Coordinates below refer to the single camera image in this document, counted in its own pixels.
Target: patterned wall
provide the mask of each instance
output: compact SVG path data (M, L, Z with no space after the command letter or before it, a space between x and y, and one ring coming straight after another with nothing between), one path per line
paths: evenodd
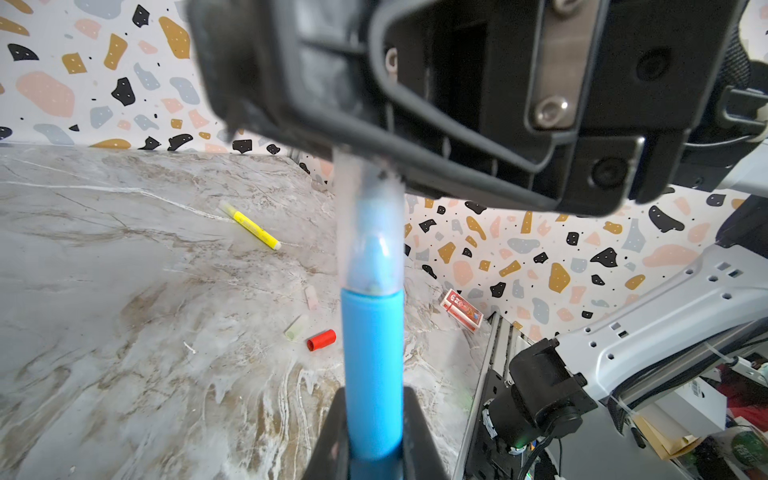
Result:
M0 0L0 140L280 154L204 98L184 1Z
M185 0L0 0L0 141L285 154L246 132L232 142L204 98ZM768 0L741 22L768 61ZM333 165L301 154L313 187ZM746 195L679 187L604 219L486 209L408 196L407 254L484 313L533 339L599 319L664 282L713 241Z
M537 340L577 329L660 285L714 242L747 195L682 187L604 218L406 196L405 252L485 315Z

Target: chalk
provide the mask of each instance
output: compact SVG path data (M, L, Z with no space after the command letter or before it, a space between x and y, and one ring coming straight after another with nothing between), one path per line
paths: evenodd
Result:
M310 308L310 310L317 310L317 307L320 305L320 302L317 301L317 292L315 291L314 286L308 286L304 293L306 294L306 305Z
M256 225L250 218L243 215L237 208L229 205L225 201L219 202L219 208L226 212L236 222L251 232L256 238L266 243L273 250L280 250L280 242L275 237L269 235L266 230Z
M301 332L304 331L309 321L310 317L306 313L299 315L285 331L286 338L291 342L295 342L299 335L301 335Z

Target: yellow marker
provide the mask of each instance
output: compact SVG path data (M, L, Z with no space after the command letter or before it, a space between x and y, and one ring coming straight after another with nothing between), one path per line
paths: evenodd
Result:
M253 221L251 221L250 218L246 217L239 211L237 211L237 208L233 207L232 205L229 205L225 201L221 201L219 203L219 208L225 212L227 212L227 215L232 217L236 222L238 222L240 225L246 228L249 232L251 232L253 235L256 236L259 240L263 241L267 245L270 246L273 250L280 250L280 242L277 241L275 237L272 235L269 235L266 230L256 225Z

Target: red cap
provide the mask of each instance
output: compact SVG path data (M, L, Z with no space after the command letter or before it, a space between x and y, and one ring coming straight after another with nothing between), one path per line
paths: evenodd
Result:
M311 339L306 341L306 348L310 349L310 352L322 349L324 346L328 346L336 341L336 332L333 330L327 330L319 335L315 335Z

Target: marble countertop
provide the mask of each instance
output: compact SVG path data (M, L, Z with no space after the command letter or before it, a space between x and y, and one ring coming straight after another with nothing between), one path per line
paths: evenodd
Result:
M0 478L300 478L344 378L333 195L280 157L3 146L0 164ZM406 383L450 473L490 328L461 329L441 292L406 266ZM289 342L301 313L336 344Z

